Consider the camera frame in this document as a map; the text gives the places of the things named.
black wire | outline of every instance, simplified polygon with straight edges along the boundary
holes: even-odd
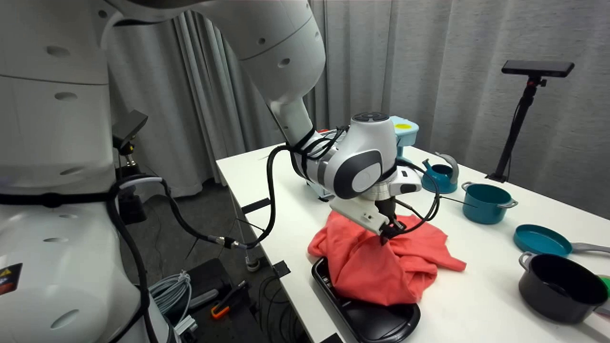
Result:
[[[337,129],[335,129],[335,134],[333,134],[331,138],[322,136],[322,138],[327,138],[327,142],[322,144],[322,148],[316,152],[316,155],[306,155],[306,157],[308,157],[308,159],[320,159],[320,157],[337,142],[337,138],[343,134],[343,131],[345,131],[345,129],[337,127]]]
[[[251,228],[265,230],[263,226],[259,226],[255,222],[249,222],[249,220],[242,218],[240,214],[232,214],[232,218],[236,218],[236,220],[240,220],[240,222],[244,222],[244,224],[247,224]]]
[[[167,201],[169,201],[171,213],[173,213],[175,220],[179,222],[179,226],[181,226],[183,230],[186,230],[186,232],[188,232],[190,235],[194,235],[194,237],[200,237],[200,239],[204,239],[204,241],[217,243],[217,239],[213,239],[213,237],[207,235],[207,234],[198,232],[196,228],[192,228],[192,226],[184,220],[183,213],[179,211],[177,201],[175,201],[173,195],[171,195],[169,184],[165,182],[165,178],[162,178],[160,182],[162,182],[162,186],[163,186],[163,190],[165,190],[165,197],[167,197]]]
[[[417,169],[419,173],[425,173],[425,169],[409,159],[404,159],[404,157],[396,157],[396,165],[406,165],[406,167],[411,167],[411,169]]]
[[[459,197],[448,197],[448,195],[440,195],[440,197],[463,203],[463,199],[459,199]]]
[[[329,144],[329,136],[324,134],[324,136],[318,136],[316,140],[308,142],[306,148],[297,150],[301,154],[301,157],[303,157],[303,165],[305,165],[306,159],[322,157],[320,150],[326,148],[327,144]]]
[[[108,211],[108,216],[110,216],[112,224],[116,226],[118,234],[123,237],[125,245],[129,247],[129,251],[133,255],[135,270],[137,270],[137,281],[139,281],[139,304],[137,304],[137,310],[131,314],[129,321],[110,338],[110,343],[120,340],[133,327],[133,323],[137,323],[137,319],[141,315],[144,315],[144,327],[146,327],[148,340],[150,343],[158,343],[156,335],[154,335],[154,329],[152,329],[150,312],[148,312],[150,296],[148,296],[144,262],[143,262],[143,258],[139,255],[139,249],[137,249],[129,230],[120,220],[120,214],[118,214],[116,205],[114,205],[114,195],[108,197],[104,205],[106,205],[106,211]]]
[[[276,287],[276,285],[274,285],[270,298],[274,298],[274,296],[278,295],[278,291],[280,291],[280,289],[282,289],[282,287]],[[265,321],[266,321],[266,325],[268,325],[268,321],[270,321],[270,319],[268,319],[268,317],[270,317],[270,304],[274,304],[274,302],[272,302],[272,300],[268,300],[268,304],[266,304],[266,319],[265,319]]]
[[[276,291],[276,289],[282,289],[282,287],[276,285],[276,281],[278,281],[276,277],[270,277],[270,281],[274,281],[274,283],[272,283],[274,291]],[[278,298],[274,298],[276,293],[272,293],[272,295],[266,293],[270,281],[268,281],[266,287],[263,289],[263,296],[265,296],[268,302],[272,302],[272,304],[285,304],[285,302],[289,302],[289,300],[278,300]]]
[[[265,333],[268,331],[268,327],[263,325],[263,323],[265,323],[265,321],[263,321],[263,315],[265,315],[265,310],[263,310],[263,291],[265,291],[265,287],[268,285],[268,281],[272,281],[272,277],[274,277],[274,275],[268,275],[268,277],[261,279],[261,283],[259,283],[259,296],[257,296],[257,300],[259,300],[257,323],[259,323],[259,327],[263,327]]]
[[[396,197],[396,203],[400,203],[402,207],[406,207],[406,209],[413,211],[413,214],[415,214],[415,216],[423,218],[423,214],[421,214],[415,207],[411,207],[411,205],[407,205],[407,203],[400,201],[398,197]]]
[[[194,251],[194,245],[196,245],[196,243],[198,243],[198,237],[192,239],[192,243],[190,243],[190,247],[188,247],[188,251],[186,251],[186,255],[184,255],[183,264],[186,264],[186,260],[188,260],[190,253]]]
[[[274,226],[276,201],[274,201],[274,184],[272,184],[272,161],[280,150],[287,150],[287,144],[274,146],[266,157],[266,190],[268,190],[268,207],[270,207],[268,220],[266,220],[266,226],[259,237],[255,237],[253,241],[245,241],[247,249],[253,249],[255,245],[259,245],[270,234],[270,230]]]
[[[266,302],[266,315],[263,319],[265,327],[266,327],[266,338],[272,340],[272,335],[270,335],[270,329],[268,329],[268,315],[270,315],[270,302]]]
[[[285,336],[285,331],[284,331],[284,321],[285,321],[285,314],[289,312],[289,306],[284,306],[282,314],[280,314],[280,336],[284,343],[291,343],[287,336]]]
[[[438,207],[440,207],[440,194],[434,192],[434,199],[432,199],[432,203],[430,203],[430,207],[427,209],[425,214],[419,214],[411,205],[406,205],[406,203],[400,201],[400,199],[396,199],[396,203],[411,209],[411,211],[419,216],[419,222],[415,222],[413,226],[407,226],[406,230],[402,230],[402,232],[396,234],[396,235],[400,235],[400,234],[407,234],[407,232],[417,230],[417,228],[423,226],[427,220],[432,220],[432,218],[436,216]]]

black stand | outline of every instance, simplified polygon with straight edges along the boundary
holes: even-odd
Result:
[[[510,154],[512,154],[512,146],[516,142],[516,136],[518,136],[518,131],[520,131],[520,125],[522,125],[522,119],[526,117],[528,113],[528,108],[531,106],[533,102],[533,94],[535,94],[535,89],[537,85],[545,85],[547,79],[543,79],[539,73],[529,73],[528,77],[528,85],[526,89],[522,91],[522,96],[518,98],[518,104],[516,104],[516,113],[512,117],[512,123],[510,123],[510,133],[509,133],[509,138],[507,142],[503,144],[503,150],[501,150],[501,155],[499,155],[499,161],[497,161],[497,167],[493,173],[488,173],[488,178],[495,178],[499,182],[507,180],[509,176],[505,174],[505,167],[510,159]]]

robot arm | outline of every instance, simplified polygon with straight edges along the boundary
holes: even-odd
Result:
[[[261,91],[291,148],[293,169],[333,194],[331,207],[381,234],[392,226],[392,195],[419,188],[411,169],[396,167],[396,138],[387,115],[356,113],[341,138],[314,131],[303,104],[324,70],[324,41],[306,0],[110,0],[120,13],[158,20],[190,9],[226,35]]]

red towel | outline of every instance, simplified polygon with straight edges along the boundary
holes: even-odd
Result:
[[[406,226],[417,216],[398,216]],[[463,270],[465,262],[446,249],[446,234],[430,222],[394,235],[379,235],[331,211],[326,226],[308,243],[308,253],[326,256],[333,289],[348,298],[379,304],[417,302],[436,277],[438,266]]]

